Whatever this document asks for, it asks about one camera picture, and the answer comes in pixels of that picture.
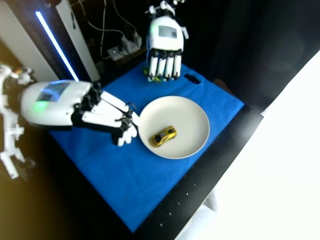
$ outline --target car windshield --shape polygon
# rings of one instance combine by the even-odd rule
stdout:
[[[161,141],[161,136],[160,136],[160,135],[155,135],[155,136],[154,136],[154,140],[155,140],[157,143],[160,143],[160,141]]]

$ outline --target blue cloth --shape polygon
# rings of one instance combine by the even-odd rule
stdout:
[[[168,95],[189,98],[199,104],[210,121],[207,144],[195,155],[179,160],[153,154],[139,137],[117,147],[111,134],[74,127],[51,134],[78,169],[101,194],[127,227],[134,232],[180,178],[210,146],[243,107],[243,103],[203,76],[183,65],[177,81],[150,83],[141,64],[108,85],[105,90],[124,102],[133,102],[136,112],[151,101]],[[196,76],[194,84],[184,74]]]

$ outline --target plate rim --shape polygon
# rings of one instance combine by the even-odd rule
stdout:
[[[159,156],[159,157],[161,157],[161,158],[164,158],[164,159],[172,159],[172,160],[186,159],[186,158],[189,158],[189,157],[195,155],[196,153],[198,153],[201,149],[204,148],[204,146],[205,146],[206,143],[208,142],[208,139],[209,139],[209,136],[210,136],[210,132],[211,132],[210,121],[209,121],[209,118],[208,118],[207,113],[205,112],[205,110],[204,110],[198,103],[196,103],[195,101],[193,101],[193,100],[191,100],[191,99],[189,99],[189,98],[187,98],[187,97],[178,96],[178,95],[161,96],[161,97],[158,97],[158,98],[152,100],[151,102],[149,102],[149,103],[142,109],[142,111],[141,111],[141,113],[140,113],[139,116],[141,117],[141,115],[143,115],[145,109],[146,109],[150,104],[152,104],[153,102],[158,101],[158,100],[163,99],[163,98],[168,98],[168,97],[175,97],[175,98],[186,99],[186,100],[188,100],[188,101],[193,102],[194,104],[196,104],[196,105],[201,109],[201,111],[204,113],[205,119],[206,119],[206,121],[207,121],[207,123],[208,123],[208,134],[207,134],[207,136],[206,136],[206,138],[205,138],[204,143],[201,145],[201,147],[200,147],[197,151],[195,151],[194,153],[189,154],[189,155],[187,155],[187,156],[183,156],[183,157],[166,157],[166,156],[162,156],[162,155],[160,155],[160,154],[155,153],[154,151],[152,151],[152,150],[145,144],[145,142],[142,140],[141,135],[140,135],[140,126],[138,127],[139,138],[140,138],[141,142],[143,143],[143,145],[144,145],[150,152],[152,152],[153,154],[155,154],[155,155],[157,155],[157,156]]]

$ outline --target white plate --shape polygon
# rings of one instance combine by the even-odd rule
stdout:
[[[205,111],[194,101],[181,96],[164,96],[150,102],[140,114],[138,128],[143,144],[154,154],[167,159],[183,159],[197,153],[206,144],[210,123]],[[160,147],[149,139],[166,127],[173,126],[177,135]]]

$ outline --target robotic arm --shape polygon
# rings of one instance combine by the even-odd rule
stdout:
[[[174,5],[185,0],[174,0],[172,4],[163,0],[159,7],[149,7],[152,16],[147,40],[149,73],[148,81],[155,78],[164,81],[177,79],[181,71],[181,55],[184,51],[184,38],[189,35],[185,27],[181,27],[175,20]]]
[[[33,83],[30,72],[29,68],[13,72],[0,64],[0,113],[4,133],[0,159],[12,179],[19,174],[11,158],[26,162],[16,147],[16,141],[24,133],[18,123],[19,115],[30,125],[41,128],[77,126],[111,132],[113,143],[119,147],[131,143],[137,136],[138,115],[129,104],[101,90],[99,84],[73,80]],[[12,89],[18,89],[20,94],[12,94]]]

